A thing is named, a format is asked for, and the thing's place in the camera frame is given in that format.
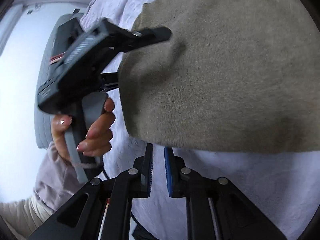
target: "white wall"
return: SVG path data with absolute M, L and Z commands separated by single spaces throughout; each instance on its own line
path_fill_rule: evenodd
M 63 14 L 75 6 L 44 4 L 27 8 L 0 56 L 0 201 L 31 195 L 45 150 L 36 145 L 34 100 L 36 82 L 49 35 Z

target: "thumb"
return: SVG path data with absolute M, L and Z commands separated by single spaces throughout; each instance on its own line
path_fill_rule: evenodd
M 70 161 L 70 156 L 64 139 L 64 132 L 69 128 L 72 117 L 68 115 L 56 115 L 51 122 L 51 134 L 59 155 Z

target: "sleeve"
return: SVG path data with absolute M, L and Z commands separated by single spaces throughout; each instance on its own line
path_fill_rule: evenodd
M 82 186 L 74 168 L 59 156 L 51 142 L 38 171 L 34 195 L 0 203 L 0 215 L 18 239 L 27 238 Z

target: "pink sleeve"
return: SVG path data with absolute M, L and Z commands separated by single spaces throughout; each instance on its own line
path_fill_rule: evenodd
M 36 178 L 36 198 L 56 211 L 83 185 L 78 182 L 74 168 L 65 163 L 51 142 Z

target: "person's arm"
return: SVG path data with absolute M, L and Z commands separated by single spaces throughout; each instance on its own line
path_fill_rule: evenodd
M 104 108 L 106 113 L 92 124 L 86 139 L 78 146 L 79 151 L 86 152 L 84 154 L 101 156 L 111 149 L 112 133 L 109 128 L 115 120 L 111 113 L 113 101 L 107 99 Z M 68 116 L 54 117 L 51 127 L 54 142 L 50 143 L 40 165 L 34 194 L 25 200 L 0 203 L 0 215 L 19 240 L 27 238 L 83 185 L 78 182 L 69 162 L 64 141 L 64 131 L 71 122 Z

